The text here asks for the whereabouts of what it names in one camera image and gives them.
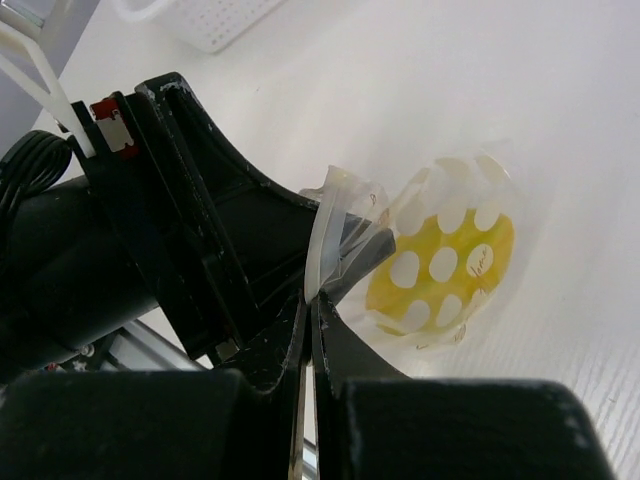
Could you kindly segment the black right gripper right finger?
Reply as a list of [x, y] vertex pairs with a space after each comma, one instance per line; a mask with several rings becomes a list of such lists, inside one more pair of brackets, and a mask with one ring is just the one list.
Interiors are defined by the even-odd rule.
[[326, 295], [310, 306], [323, 479], [610, 479], [577, 397], [553, 381], [412, 379]]

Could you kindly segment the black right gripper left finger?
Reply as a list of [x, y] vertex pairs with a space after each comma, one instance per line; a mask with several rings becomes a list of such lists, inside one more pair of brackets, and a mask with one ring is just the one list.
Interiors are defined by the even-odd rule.
[[211, 370], [41, 373], [1, 398], [5, 479], [298, 479], [307, 309]]

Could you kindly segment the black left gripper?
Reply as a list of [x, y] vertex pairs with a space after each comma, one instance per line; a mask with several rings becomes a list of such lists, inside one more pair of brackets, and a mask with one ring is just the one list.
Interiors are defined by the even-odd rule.
[[75, 110], [81, 168], [187, 354], [233, 356], [301, 289], [318, 202], [255, 168], [178, 73]]

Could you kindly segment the yellow fake food slice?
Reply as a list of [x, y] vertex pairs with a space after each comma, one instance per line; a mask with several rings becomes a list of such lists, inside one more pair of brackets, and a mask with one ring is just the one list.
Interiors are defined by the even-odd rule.
[[417, 233], [399, 236], [366, 291], [365, 309], [380, 330], [445, 336], [488, 300], [509, 268], [515, 228], [500, 214], [480, 230], [475, 217], [467, 210], [458, 229], [445, 233], [431, 216]]

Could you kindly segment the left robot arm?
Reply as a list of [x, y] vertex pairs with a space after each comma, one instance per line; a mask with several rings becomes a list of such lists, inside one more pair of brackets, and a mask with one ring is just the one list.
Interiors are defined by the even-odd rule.
[[168, 73], [32, 133], [1, 168], [1, 377], [160, 309], [192, 359], [239, 368], [297, 313], [318, 203], [253, 166]]

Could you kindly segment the clear zip top bag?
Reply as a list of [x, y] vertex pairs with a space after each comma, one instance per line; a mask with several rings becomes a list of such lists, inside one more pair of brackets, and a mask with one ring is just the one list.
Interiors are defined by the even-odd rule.
[[522, 197], [512, 164], [508, 141], [487, 142], [430, 161], [395, 196], [330, 166], [320, 187], [302, 191], [316, 207], [305, 300], [345, 302], [368, 339], [418, 350], [460, 342], [516, 251]]

